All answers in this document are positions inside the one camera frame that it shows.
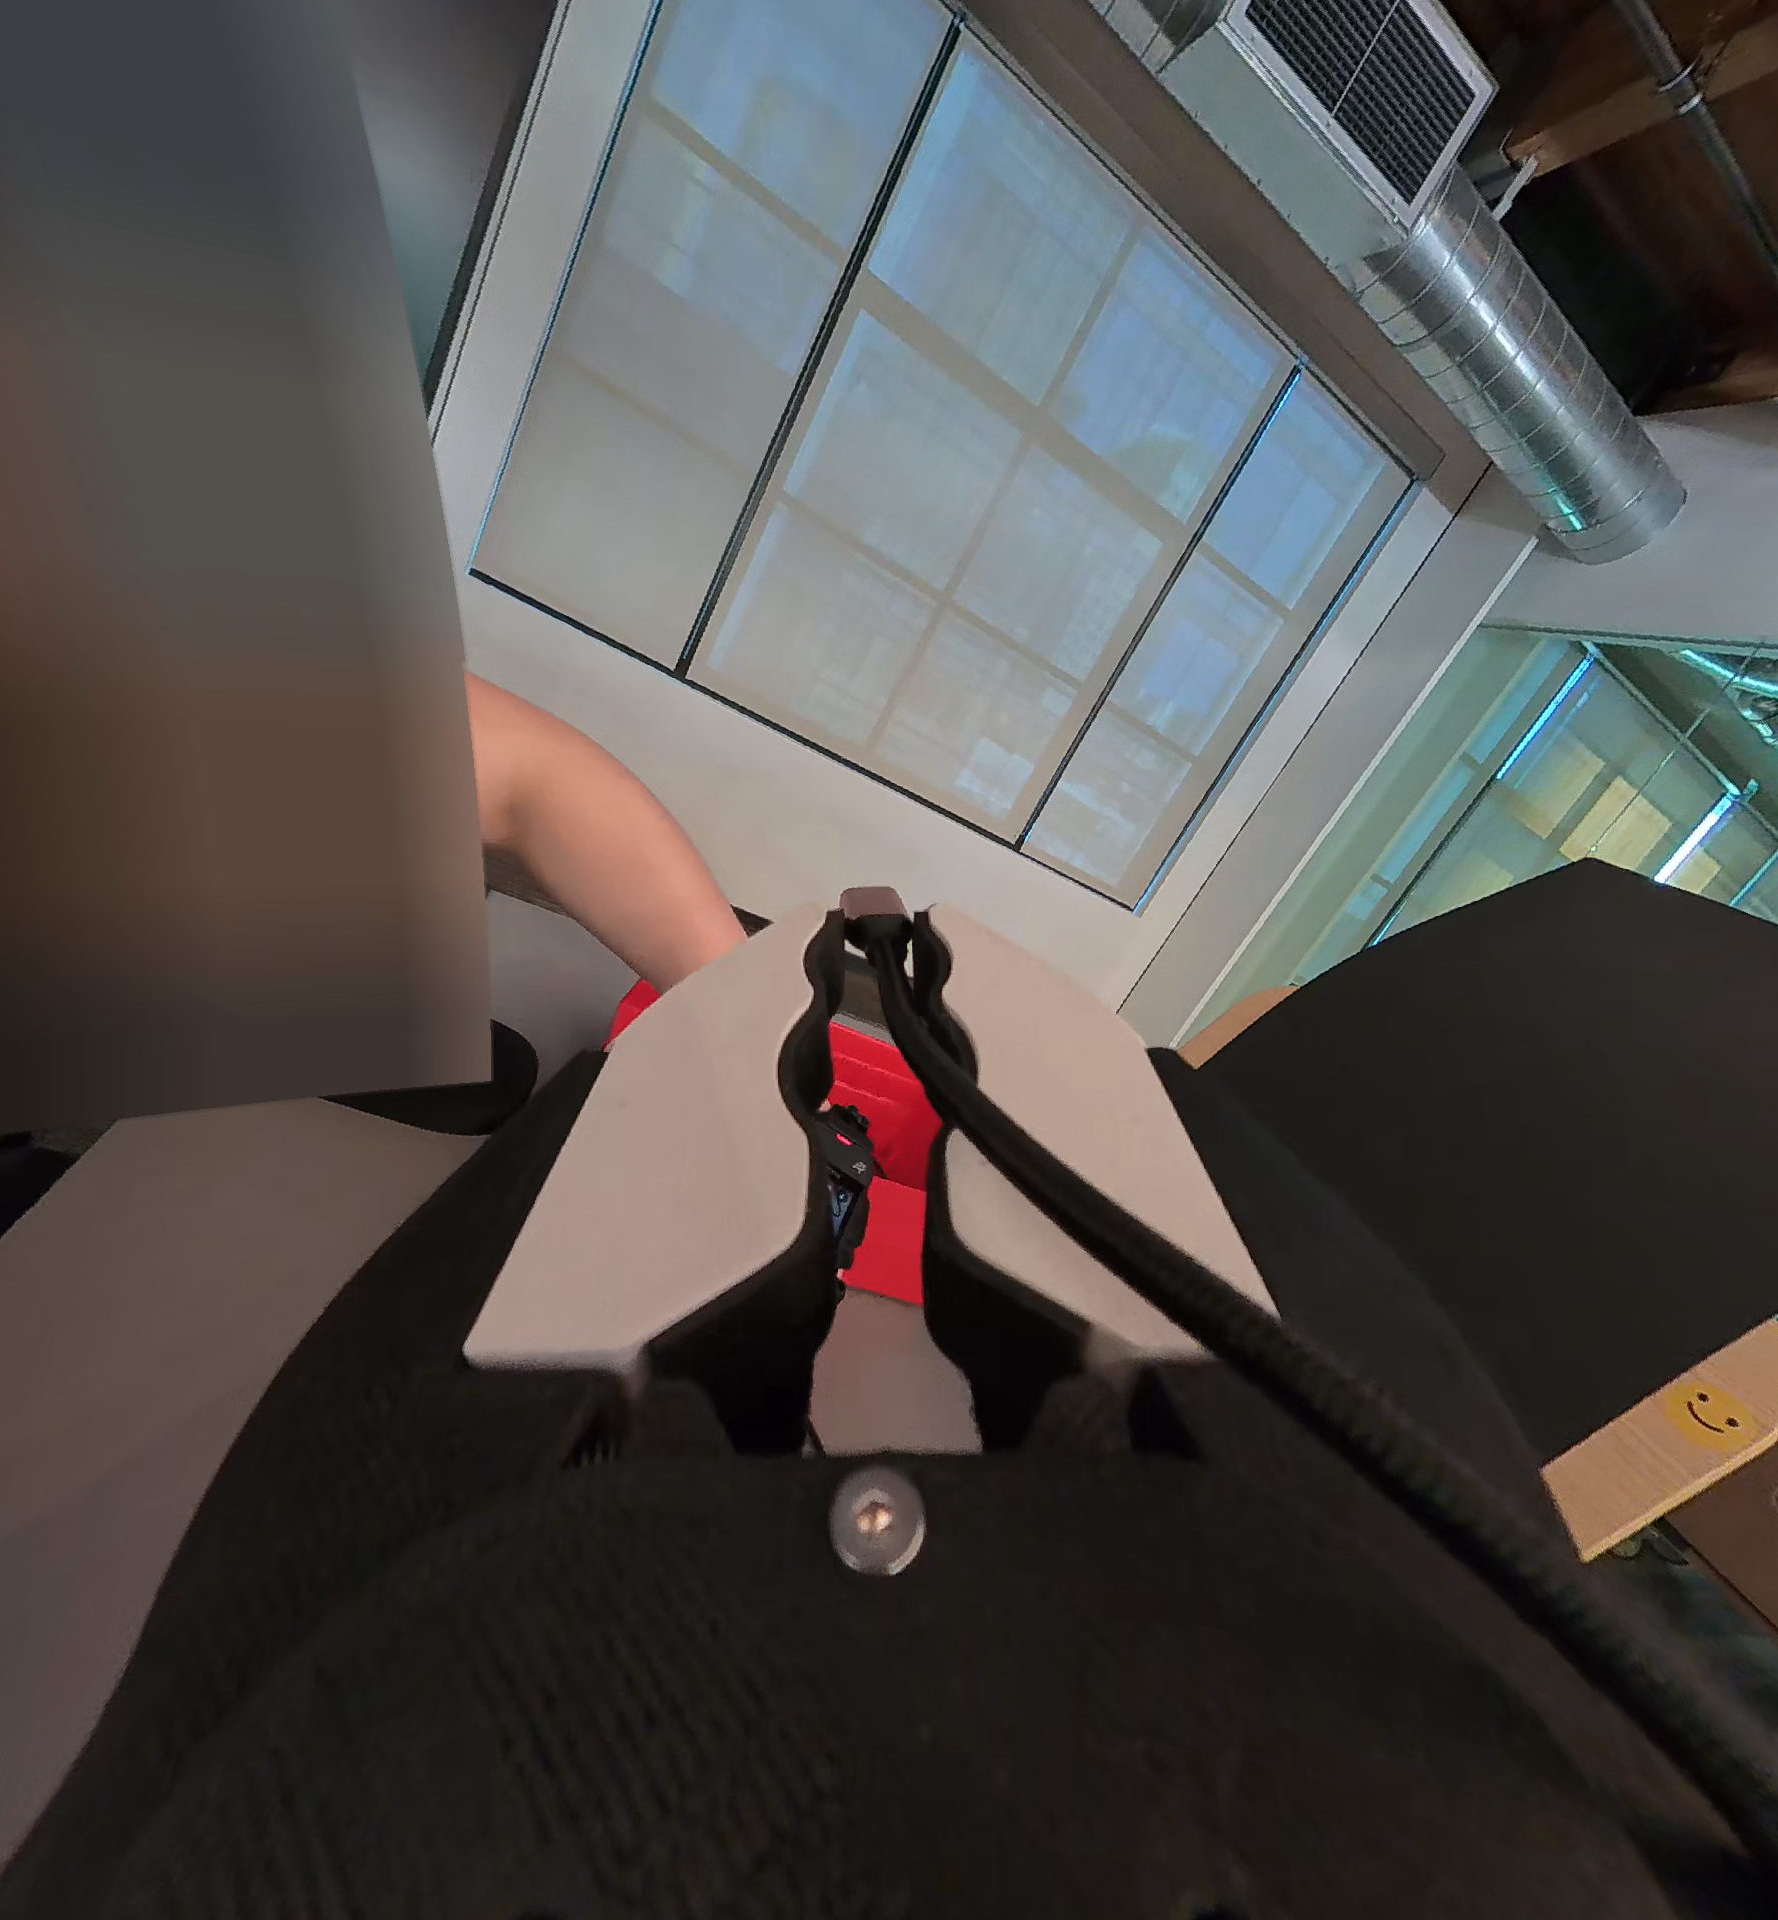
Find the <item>person's left forearm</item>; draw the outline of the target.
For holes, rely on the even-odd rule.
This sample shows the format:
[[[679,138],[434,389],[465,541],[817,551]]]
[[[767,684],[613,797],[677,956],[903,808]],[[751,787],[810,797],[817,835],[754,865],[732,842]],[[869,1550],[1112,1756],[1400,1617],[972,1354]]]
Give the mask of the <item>person's left forearm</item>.
[[[653,989],[748,941],[684,825],[601,745],[465,674],[482,847]]]

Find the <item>grey air vent box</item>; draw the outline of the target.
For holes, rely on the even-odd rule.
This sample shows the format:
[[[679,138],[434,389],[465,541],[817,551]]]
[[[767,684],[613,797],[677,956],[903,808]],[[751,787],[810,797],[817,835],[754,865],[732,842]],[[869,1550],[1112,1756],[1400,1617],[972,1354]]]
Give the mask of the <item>grey air vent box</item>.
[[[1400,250],[1499,80],[1444,2],[1095,2],[1335,270]]]

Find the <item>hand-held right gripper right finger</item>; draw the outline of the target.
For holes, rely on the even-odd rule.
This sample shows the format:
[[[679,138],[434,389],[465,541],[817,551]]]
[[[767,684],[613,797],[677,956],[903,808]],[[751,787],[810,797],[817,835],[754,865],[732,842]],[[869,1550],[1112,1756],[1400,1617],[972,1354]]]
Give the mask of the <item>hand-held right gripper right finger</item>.
[[[1061,1165],[1275,1312],[1141,1036],[1086,984],[951,902],[919,919],[911,984],[977,1091]],[[921,1315],[986,1451],[1027,1439],[1066,1375],[1131,1381],[1210,1350],[1055,1226],[945,1122],[925,1176]]]

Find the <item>window with white blind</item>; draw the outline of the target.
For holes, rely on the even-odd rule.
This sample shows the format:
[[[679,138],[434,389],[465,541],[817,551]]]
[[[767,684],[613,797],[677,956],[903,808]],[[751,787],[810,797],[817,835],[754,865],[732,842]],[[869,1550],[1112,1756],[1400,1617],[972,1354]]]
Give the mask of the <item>window with white blind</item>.
[[[650,2],[470,569],[1137,912],[1410,466],[941,2]]]

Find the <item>black wooden backdrop board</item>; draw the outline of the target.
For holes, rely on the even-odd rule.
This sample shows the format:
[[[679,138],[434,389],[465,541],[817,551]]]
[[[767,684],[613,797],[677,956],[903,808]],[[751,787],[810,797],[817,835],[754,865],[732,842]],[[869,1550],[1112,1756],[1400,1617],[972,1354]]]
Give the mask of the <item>black wooden backdrop board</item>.
[[[1537,1465],[1778,1315],[1778,922],[1733,902],[1576,859],[1152,1064],[1396,1253]]]

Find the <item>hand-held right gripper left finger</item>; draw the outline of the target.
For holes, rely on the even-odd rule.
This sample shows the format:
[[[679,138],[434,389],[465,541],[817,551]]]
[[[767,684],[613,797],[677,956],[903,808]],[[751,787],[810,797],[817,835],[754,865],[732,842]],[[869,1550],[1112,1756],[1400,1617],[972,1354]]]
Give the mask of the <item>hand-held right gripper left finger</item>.
[[[635,1015],[470,1327],[470,1365],[679,1381],[736,1451],[802,1451],[842,1303],[817,1143],[842,992],[843,919],[802,902]]]

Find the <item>black oval pad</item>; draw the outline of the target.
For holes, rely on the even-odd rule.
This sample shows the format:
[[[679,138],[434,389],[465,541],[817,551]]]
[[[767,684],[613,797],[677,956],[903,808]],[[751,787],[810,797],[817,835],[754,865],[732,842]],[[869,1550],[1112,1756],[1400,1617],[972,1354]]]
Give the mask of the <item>black oval pad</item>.
[[[487,1138],[528,1100],[536,1081],[541,1057],[533,1040],[501,1020],[490,1020],[490,1074],[482,1081],[363,1091],[326,1100],[445,1138]]]

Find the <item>silver ventilation duct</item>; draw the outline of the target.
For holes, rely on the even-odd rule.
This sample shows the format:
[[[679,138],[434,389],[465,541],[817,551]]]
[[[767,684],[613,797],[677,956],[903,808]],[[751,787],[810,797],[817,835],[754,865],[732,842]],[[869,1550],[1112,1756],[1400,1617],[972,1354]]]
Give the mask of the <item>silver ventilation duct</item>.
[[[1396,250],[1349,276],[1410,372],[1573,563],[1630,556],[1670,528],[1686,484],[1461,166]]]

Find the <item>red plastic bin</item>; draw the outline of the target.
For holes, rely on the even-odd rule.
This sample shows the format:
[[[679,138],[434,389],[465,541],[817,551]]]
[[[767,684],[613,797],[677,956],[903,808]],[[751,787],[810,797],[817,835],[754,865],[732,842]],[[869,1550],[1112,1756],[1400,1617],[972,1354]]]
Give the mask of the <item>red plastic bin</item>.
[[[605,1046],[613,1046],[650,1004],[650,983],[635,983],[613,1008]],[[834,1086],[842,1107],[867,1118],[874,1150],[874,1179],[867,1195],[867,1220],[857,1250],[843,1253],[843,1278],[882,1297],[921,1305],[921,1222],[925,1222],[925,1170],[941,1114],[930,1107],[916,1072],[900,1049],[853,1020],[829,1023]],[[677,1107],[677,1118],[657,1122],[657,1154],[666,1170],[687,1195],[691,1170],[732,1170],[727,1162],[727,1136]]]

